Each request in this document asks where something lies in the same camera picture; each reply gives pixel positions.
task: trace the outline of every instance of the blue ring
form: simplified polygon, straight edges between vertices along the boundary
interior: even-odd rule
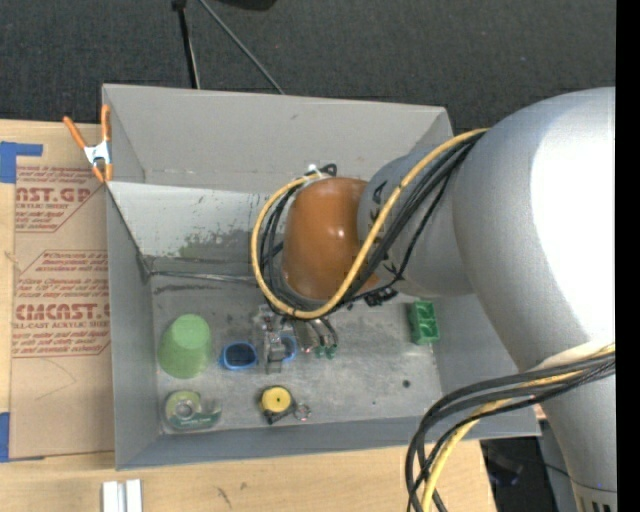
[[[252,357],[252,360],[246,364],[233,364],[232,362],[229,361],[228,354],[227,354],[229,349],[232,349],[232,348],[245,349],[246,355]],[[229,343],[224,346],[224,348],[222,349],[222,354],[220,355],[219,361],[220,361],[220,364],[225,368],[227,368],[228,370],[233,370],[233,371],[246,370],[248,368],[253,368],[255,365],[258,364],[258,352],[256,350],[256,347],[254,347],[248,341],[235,341],[233,343]]]

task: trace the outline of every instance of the gray robot arm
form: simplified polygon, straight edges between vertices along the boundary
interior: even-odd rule
[[[359,230],[367,229],[373,191],[421,156],[398,159],[371,180]],[[456,172],[396,288],[422,297],[475,293],[521,371],[613,343],[614,173],[615,89],[566,94],[509,116]],[[398,238],[392,260],[408,238]],[[578,510],[617,510],[615,377],[543,408]]]

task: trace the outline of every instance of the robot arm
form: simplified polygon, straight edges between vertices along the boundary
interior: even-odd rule
[[[542,101],[504,119],[412,210],[376,268],[377,277],[394,281],[394,272],[403,268],[403,279],[393,284],[397,291],[425,298],[475,293],[521,371],[558,354],[614,343],[614,112],[615,90],[596,89]],[[350,251],[358,249],[358,238],[370,238],[381,203],[430,149],[389,163],[366,187],[358,185],[357,194],[347,194],[344,201],[357,202],[357,220],[354,208],[331,217],[324,235],[314,235],[327,242],[312,251],[307,267],[297,269],[300,275],[315,259],[327,268],[339,266],[336,275],[344,276],[342,265],[353,261]],[[318,204],[327,204],[321,190],[316,188]],[[396,214],[405,211],[406,197],[398,200]],[[297,224],[301,211],[294,202],[288,226]],[[393,218],[392,212],[381,232],[392,230]],[[424,218],[428,222],[421,226]],[[302,262],[292,247],[285,234],[285,274]],[[327,287],[326,276],[317,276],[320,296],[340,284],[331,275]],[[294,282],[287,285],[298,304],[311,299],[313,308],[320,297],[296,289]],[[617,510],[615,377],[543,407],[580,512]]]

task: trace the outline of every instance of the cardboard sheet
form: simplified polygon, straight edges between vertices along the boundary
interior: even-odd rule
[[[79,128],[98,140],[99,127]],[[3,184],[15,208],[2,254],[15,276],[0,351],[7,358],[10,330],[9,456],[112,449],[104,188],[62,123],[0,121],[0,141],[42,145],[40,157],[17,157],[15,186]]]

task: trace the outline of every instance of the blue tape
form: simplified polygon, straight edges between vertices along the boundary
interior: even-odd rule
[[[0,142],[0,183],[16,182],[16,160],[19,156],[42,156],[42,144]]]
[[[9,462],[9,413],[0,413],[0,463]]]

